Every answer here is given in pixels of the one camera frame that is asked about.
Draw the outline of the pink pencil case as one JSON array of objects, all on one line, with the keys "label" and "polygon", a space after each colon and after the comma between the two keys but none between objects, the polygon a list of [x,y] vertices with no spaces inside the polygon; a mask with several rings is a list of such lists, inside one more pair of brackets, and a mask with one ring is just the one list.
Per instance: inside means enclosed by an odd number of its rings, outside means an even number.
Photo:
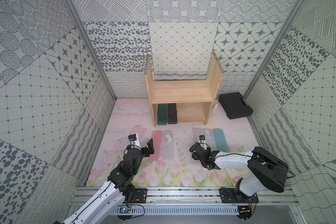
[{"label": "pink pencil case", "polygon": [[160,130],[154,130],[151,138],[153,139],[154,153],[148,158],[150,161],[159,160],[161,154],[161,144],[163,138],[163,132]]}]

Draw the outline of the teal pencil case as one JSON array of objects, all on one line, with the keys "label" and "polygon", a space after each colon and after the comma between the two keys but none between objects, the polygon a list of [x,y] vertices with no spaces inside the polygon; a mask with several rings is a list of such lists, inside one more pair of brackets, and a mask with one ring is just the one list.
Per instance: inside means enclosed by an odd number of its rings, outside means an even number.
[{"label": "teal pencil case", "polygon": [[229,146],[227,144],[223,130],[220,128],[215,128],[212,131],[217,150],[220,152],[229,153]]}]

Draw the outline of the clear white pencil case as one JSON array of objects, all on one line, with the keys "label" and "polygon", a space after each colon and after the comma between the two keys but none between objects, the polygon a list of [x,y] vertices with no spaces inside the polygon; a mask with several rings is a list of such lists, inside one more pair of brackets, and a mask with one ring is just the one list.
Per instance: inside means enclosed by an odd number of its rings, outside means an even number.
[{"label": "clear white pencil case", "polygon": [[170,161],[174,158],[174,136],[172,130],[164,130],[162,139],[162,159]]}]

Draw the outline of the dark green pencil case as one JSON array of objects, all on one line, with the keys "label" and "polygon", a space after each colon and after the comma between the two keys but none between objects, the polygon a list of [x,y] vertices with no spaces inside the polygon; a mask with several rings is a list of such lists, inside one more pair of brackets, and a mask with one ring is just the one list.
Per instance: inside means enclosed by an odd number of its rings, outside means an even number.
[{"label": "dark green pencil case", "polygon": [[158,104],[157,107],[157,125],[164,126],[167,125],[167,104]]}]

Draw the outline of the clear pencil case with label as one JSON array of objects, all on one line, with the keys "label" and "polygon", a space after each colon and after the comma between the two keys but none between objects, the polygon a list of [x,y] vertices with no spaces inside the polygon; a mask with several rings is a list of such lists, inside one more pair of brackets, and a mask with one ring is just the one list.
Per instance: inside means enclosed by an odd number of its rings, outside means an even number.
[{"label": "clear pencil case with label", "polygon": [[193,128],[193,143],[198,142],[199,136],[204,135],[203,128]]}]

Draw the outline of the black pencil case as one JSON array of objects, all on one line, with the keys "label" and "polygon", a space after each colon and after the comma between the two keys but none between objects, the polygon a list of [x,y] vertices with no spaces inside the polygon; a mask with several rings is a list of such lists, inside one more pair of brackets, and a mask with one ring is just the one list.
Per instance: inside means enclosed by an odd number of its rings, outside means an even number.
[{"label": "black pencil case", "polygon": [[175,103],[167,104],[167,121],[168,124],[177,124],[177,107]]}]

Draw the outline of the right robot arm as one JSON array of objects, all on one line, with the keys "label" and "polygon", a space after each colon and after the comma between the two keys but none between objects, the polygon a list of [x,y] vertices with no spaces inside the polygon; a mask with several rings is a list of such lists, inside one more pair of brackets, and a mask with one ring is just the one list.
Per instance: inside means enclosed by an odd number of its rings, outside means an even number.
[{"label": "right robot arm", "polygon": [[243,153],[226,153],[204,149],[200,143],[195,143],[189,151],[193,159],[199,160],[208,170],[245,169],[252,172],[248,178],[237,181],[233,195],[236,198],[248,198],[255,193],[270,190],[283,193],[288,165],[262,147]]}]

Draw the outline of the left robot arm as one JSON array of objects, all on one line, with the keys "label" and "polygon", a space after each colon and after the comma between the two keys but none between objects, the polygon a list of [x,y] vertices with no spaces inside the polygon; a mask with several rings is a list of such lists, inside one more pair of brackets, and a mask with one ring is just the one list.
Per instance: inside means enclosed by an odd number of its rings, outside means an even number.
[{"label": "left robot arm", "polygon": [[135,186],[132,184],[143,158],[155,153],[154,141],[150,139],[146,147],[141,147],[138,137],[128,137],[129,145],[123,160],[109,174],[107,181],[75,213],[65,219],[63,224],[99,224],[114,209],[134,199]]}]

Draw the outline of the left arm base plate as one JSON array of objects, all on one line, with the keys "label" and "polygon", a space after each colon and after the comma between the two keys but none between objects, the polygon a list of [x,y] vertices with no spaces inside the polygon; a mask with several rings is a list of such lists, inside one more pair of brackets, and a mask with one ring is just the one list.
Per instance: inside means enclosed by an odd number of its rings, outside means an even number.
[{"label": "left arm base plate", "polygon": [[125,197],[124,203],[144,204],[147,200],[147,192],[146,188],[126,190],[123,192],[123,196]]}]

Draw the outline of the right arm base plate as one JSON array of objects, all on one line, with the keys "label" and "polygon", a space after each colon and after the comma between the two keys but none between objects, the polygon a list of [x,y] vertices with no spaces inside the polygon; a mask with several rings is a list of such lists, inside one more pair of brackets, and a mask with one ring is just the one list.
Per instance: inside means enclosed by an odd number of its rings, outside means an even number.
[{"label": "right arm base plate", "polygon": [[259,199],[257,194],[253,196],[246,196],[239,190],[236,192],[233,188],[220,188],[219,194],[222,203],[258,203]]}]

